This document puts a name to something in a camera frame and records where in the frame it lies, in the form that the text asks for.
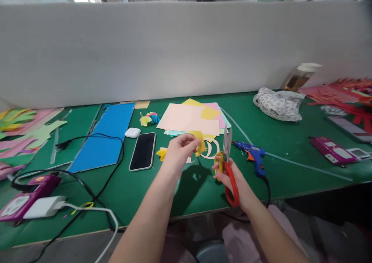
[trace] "scissor blade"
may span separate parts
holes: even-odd
[[[229,158],[230,158],[230,151],[231,151],[231,141],[233,139],[233,128],[231,127],[230,128],[230,132],[229,132],[229,135],[227,137],[227,154],[226,154],[226,159],[227,161],[229,161]]]
[[[224,155],[226,155],[226,152],[227,152],[227,128],[225,126],[225,132],[224,132]]]

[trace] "orange scissors handle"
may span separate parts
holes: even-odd
[[[231,206],[233,207],[238,207],[239,206],[239,191],[238,191],[238,186],[236,185],[234,173],[232,172],[233,170],[231,169],[231,166],[229,165],[228,162],[225,163],[225,169],[226,169],[226,174],[230,177],[231,185],[232,185],[232,193],[234,197],[231,196],[231,191],[227,186],[225,186],[225,194],[226,197],[230,203]]]

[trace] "scissors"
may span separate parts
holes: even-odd
[[[232,193],[234,197],[231,196],[231,191],[227,186],[225,186],[225,194],[226,197],[230,203],[231,206],[233,207],[238,207],[239,206],[239,191],[238,191],[238,186],[236,185],[234,173],[232,172],[233,170],[231,169],[231,166],[229,165],[229,158],[230,158],[230,150],[231,150],[231,140],[233,137],[232,133],[232,128],[230,128],[230,133],[227,135],[227,128],[225,126],[225,133],[224,133],[224,148],[223,151],[219,152],[216,154],[216,156],[220,157],[219,160],[219,172],[225,173],[227,176],[230,177],[231,180],[231,185],[232,185]]]

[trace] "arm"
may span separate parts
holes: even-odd
[[[170,141],[164,162],[109,263],[160,261],[177,180],[199,142],[191,134]]]
[[[255,196],[232,159],[229,161],[239,190],[240,207],[248,215],[258,242],[269,263],[309,263],[310,261],[280,224]],[[218,162],[212,167],[218,168]],[[215,178],[232,189],[230,178],[217,172]]]

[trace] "blue foam sheet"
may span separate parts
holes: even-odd
[[[103,133],[120,137],[123,141],[131,121],[135,103],[111,105],[102,115],[92,134]],[[84,146],[71,164],[72,173],[95,169],[117,163],[121,151],[118,139],[94,136],[86,140]]]

